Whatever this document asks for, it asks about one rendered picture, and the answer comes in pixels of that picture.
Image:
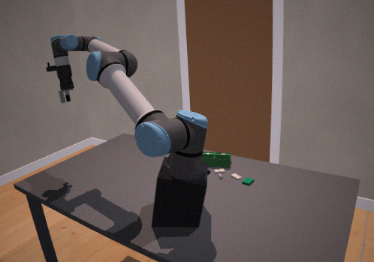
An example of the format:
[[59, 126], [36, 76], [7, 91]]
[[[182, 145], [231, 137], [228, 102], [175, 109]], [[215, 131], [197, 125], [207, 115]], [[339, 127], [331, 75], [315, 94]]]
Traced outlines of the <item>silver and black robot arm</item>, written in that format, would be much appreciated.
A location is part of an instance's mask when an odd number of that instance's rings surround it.
[[54, 58], [68, 56], [68, 50], [90, 52], [87, 77], [109, 89], [130, 116], [135, 123], [137, 147], [144, 155], [157, 157], [170, 153], [164, 169], [176, 179], [196, 180], [203, 176], [208, 123], [205, 116], [179, 110], [176, 118], [169, 119], [161, 110], [155, 110], [129, 80], [137, 70], [137, 59], [126, 50], [118, 50], [98, 37], [69, 34], [56, 35], [50, 40]]

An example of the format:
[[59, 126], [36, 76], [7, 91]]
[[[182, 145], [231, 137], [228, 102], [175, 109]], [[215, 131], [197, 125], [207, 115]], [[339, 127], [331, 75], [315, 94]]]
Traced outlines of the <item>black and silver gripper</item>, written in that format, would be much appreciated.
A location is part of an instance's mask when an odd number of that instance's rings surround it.
[[[48, 67], [46, 69], [47, 71], [57, 71], [57, 75], [60, 80], [61, 91], [59, 91], [59, 96], [61, 99], [61, 103], [65, 103], [65, 97], [67, 102], [71, 101], [69, 91], [73, 90], [74, 84], [71, 79], [72, 73], [71, 66], [69, 65], [69, 58], [68, 56], [60, 56], [54, 58], [54, 61], [55, 66], [50, 66], [48, 62]], [[63, 92], [65, 92], [65, 96]]]

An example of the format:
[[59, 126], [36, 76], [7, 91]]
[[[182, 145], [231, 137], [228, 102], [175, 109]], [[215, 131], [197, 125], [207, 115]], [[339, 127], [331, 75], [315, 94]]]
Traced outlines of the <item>green three-compartment bin rack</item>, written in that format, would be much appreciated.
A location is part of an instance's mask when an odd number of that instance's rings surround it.
[[226, 152], [203, 152], [203, 160], [208, 167], [230, 167], [230, 157], [231, 154]]

